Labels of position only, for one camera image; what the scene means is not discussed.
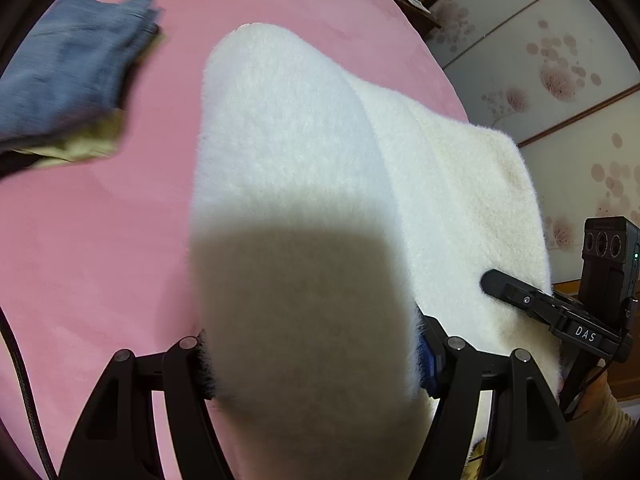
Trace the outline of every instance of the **black plastic bracket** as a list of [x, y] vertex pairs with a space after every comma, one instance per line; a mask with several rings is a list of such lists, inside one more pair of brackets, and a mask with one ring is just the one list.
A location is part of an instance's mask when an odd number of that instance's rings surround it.
[[233, 480], [213, 430], [194, 370], [197, 339], [185, 337], [162, 359], [164, 402], [182, 480]]
[[[153, 372], [162, 354], [142, 358]], [[162, 480], [151, 389], [158, 378], [138, 375], [130, 350], [115, 353], [72, 433], [60, 467], [60, 480]]]
[[441, 398], [410, 480], [461, 477], [481, 390], [494, 393], [481, 479], [582, 478], [562, 413], [528, 351], [478, 352], [433, 317], [423, 316], [421, 329], [441, 367]]

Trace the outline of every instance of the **black cable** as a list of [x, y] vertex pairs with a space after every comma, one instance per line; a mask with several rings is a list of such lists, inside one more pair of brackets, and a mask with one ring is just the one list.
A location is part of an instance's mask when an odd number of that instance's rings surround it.
[[595, 381], [598, 380], [598, 378], [607, 371], [607, 368], [609, 368], [609, 366], [611, 366], [611, 363], [613, 362], [613, 358], [609, 359], [607, 361], [607, 363], [600, 369], [600, 371], [595, 374], [591, 379], [589, 379], [586, 383], [583, 384], [583, 386], [580, 386], [580, 389], [578, 390], [577, 395], [580, 395], [584, 390], [586, 390], [589, 386], [591, 386]]
[[24, 401], [24, 408], [27, 412], [27, 418], [29, 419], [29, 426], [31, 427], [31, 434], [33, 435], [33, 441], [36, 444], [40, 461], [44, 468], [45, 473], [49, 480], [58, 480], [56, 469], [53, 467], [53, 462], [47, 449], [47, 444], [44, 441], [44, 435], [42, 434], [42, 427], [40, 426], [40, 420], [38, 419], [38, 412], [36, 410], [36, 403], [33, 400], [33, 392], [31, 391], [31, 385], [29, 384], [29, 377], [27, 375], [27, 368], [24, 366], [20, 349], [18, 348], [18, 342], [15, 340], [14, 332], [11, 330], [9, 321], [7, 320], [2, 307], [0, 306], [0, 333], [4, 339], [11, 361], [14, 362], [15, 374], [18, 377], [18, 383], [20, 384], [20, 391], [22, 392], [22, 400]]
[[607, 371], [607, 369], [613, 363], [613, 357], [618, 353], [618, 351], [620, 350], [620, 347], [622, 346], [622, 343], [625, 341], [625, 337], [627, 333], [628, 333], [628, 330], [623, 331], [622, 336], [620, 338], [620, 343], [618, 343], [618, 347], [616, 348], [616, 351], [613, 352], [611, 359], [609, 359], [606, 362], [606, 364], [600, 369], [600, 371], [597, 374], [595, 374], [591, 379], [589, 379], [586, 383], [584, 383], [583, 386], [580, 386], [580, 388], [578, 389], [578, 393], [576, 393], [576, 396], [580, 395], [584, 390], [586, 390], [595, 381], [597, 381], [604, 372]]

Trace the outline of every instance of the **pink bed sheet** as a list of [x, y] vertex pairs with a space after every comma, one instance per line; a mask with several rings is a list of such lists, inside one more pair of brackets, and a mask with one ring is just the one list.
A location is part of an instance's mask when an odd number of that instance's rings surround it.
[[[357, 76], [466, 120], [392, 0], [156, 1], [166, 39], [134, 83], [120, 153], [0, 182], [0, 304], [20, 343], [56, 466], [117, 349], [164, 351], [197, 330], [186, 270], [191, 174], [202, 69], [226, 33], [243, 23], [276, 23]], [[0, 392], [2, 420], [42, 473], [5, 351]], [[179, 476], [161, 409], [157, 418], [173, 480]]]

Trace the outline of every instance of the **black mount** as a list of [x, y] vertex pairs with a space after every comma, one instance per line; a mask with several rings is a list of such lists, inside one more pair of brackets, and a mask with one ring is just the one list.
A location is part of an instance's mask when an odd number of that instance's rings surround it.
[[[496, 269], [484, 273], [480, 287], [490, 296], [524, 310], [529, 317], [549, 325], [549, 332], [557, 338], [597, 358], [624, 363], [631, 353], [634, 340], [626, 331], [614, 332], [579, 303], [569, 303], [570, 298], [561, 300], [549, 296], [533, 285]], [[628, 331], [638, 309], [638, 300], [626, 298], [622, 309]]]
[[[493, 390], [483, 479], [578, 480], [572, 444], [556, 400], [532, 356], [479, 352], [422, 316], [422, 343], [440, 399], [410, 480], [458, 480], [471, 445], [481, 390]], [[73, 432], [60, 480], [161, 480], [151, 391], [163, 391], [183, 480], [233, 480], [204, 399], [200, 345], [181, 339], [164, 354], [119, 350], [98, 380]]]

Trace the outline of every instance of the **white fluffy cloth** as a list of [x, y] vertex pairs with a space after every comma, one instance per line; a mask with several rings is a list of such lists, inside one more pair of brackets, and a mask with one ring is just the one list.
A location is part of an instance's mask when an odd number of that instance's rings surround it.
[[[191, 257], [243, 480], [406, 480], [433, 402], [414, 298], [476, 349], [558, 345], [484, 295], [497, 267], [549, 289], [536, 197], [503, 134], [361, 81], [273, 25], [207, 62]], [[475, 440], [486, 434], [484, 396]]]

